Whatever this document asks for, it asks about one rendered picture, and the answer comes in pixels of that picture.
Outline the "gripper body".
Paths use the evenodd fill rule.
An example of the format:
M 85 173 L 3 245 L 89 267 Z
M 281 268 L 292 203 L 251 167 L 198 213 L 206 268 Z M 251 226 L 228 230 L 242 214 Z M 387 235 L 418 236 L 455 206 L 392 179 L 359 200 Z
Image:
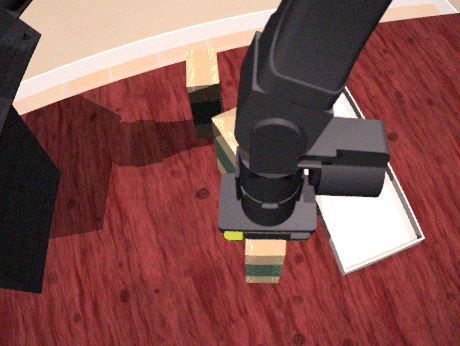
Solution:
M 248 240 L 307 240 L 317 227 L 316 195 L 305 175 L 300 200 L 297 191 L 278 203 L 260 202 L 242 187 L 237 200 L 235 173 L 221 176 L 218 227 L 224 231 L 244 232 Z M 307 233 L 310 232 L 310 233 Z

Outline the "tan box with green band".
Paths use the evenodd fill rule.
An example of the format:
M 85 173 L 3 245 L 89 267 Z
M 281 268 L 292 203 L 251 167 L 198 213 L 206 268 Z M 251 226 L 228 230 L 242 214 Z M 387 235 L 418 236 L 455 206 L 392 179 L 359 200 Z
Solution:
M 285 246 L 286 240 L 246 239 L 246 283 L 260 283 L 262 279 L 278 283 L 285 259 Z M 265 263 L 265 261 L 269 263 Z M 269 267 L 264 267 L 264 264 Z M 268 271 L 263 271 L 264 269 Z M 263 272 L 268 275 L 263 275 Z M 269 279 L 263 278 L 263 276 Z
M 216 48 L 186 51 L 186 72 L 196 137 L 214 137 L 211 118 L 222 114 Z
M 217 115 L 212 120 L 218 169 L 221 174 L 235 173 L 236 147 L 234 137 L 236 108 Z

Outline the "white shallow rectangular tray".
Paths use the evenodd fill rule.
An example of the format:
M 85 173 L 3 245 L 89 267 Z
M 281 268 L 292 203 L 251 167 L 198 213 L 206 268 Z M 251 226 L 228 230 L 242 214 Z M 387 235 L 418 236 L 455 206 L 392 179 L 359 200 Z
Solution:
M 347 87 L 334 105 L 334 114 L 364 118 Z M 378 198 L 316 195 L 316 211 L 342 276 L 424 239 L 389 162 Z

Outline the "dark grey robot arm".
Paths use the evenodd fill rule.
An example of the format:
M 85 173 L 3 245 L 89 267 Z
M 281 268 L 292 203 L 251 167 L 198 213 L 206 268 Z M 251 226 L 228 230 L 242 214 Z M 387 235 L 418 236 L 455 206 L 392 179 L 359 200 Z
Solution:
M 237 200 L 241 181 L 264 203 L 300 185 L 298 202 L 305 169 L 315 195 L 380 196 L 390 160 L 384 123 L 334 116 L 334 105 L 392 1 L 281 0 L 255 32 L 236 106 Z

